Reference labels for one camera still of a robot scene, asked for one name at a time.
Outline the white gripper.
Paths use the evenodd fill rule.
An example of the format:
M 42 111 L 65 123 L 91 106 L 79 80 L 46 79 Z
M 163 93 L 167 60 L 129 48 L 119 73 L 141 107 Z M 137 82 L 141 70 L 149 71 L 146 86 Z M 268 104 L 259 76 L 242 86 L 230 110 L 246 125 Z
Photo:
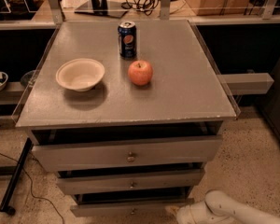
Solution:
M 207 224 L 207 219 L 207 207 L 204 202 L 181 207 L 176 215 L 178 224 Z

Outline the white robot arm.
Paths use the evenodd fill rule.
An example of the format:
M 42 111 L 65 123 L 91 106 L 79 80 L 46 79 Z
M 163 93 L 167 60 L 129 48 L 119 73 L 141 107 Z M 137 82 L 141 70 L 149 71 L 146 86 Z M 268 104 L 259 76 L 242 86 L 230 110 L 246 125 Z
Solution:
M 203 201 L 177 210 L 178 224 L 280 224 L 280 217 L 239 203 L 221 190 L 210 190 Z

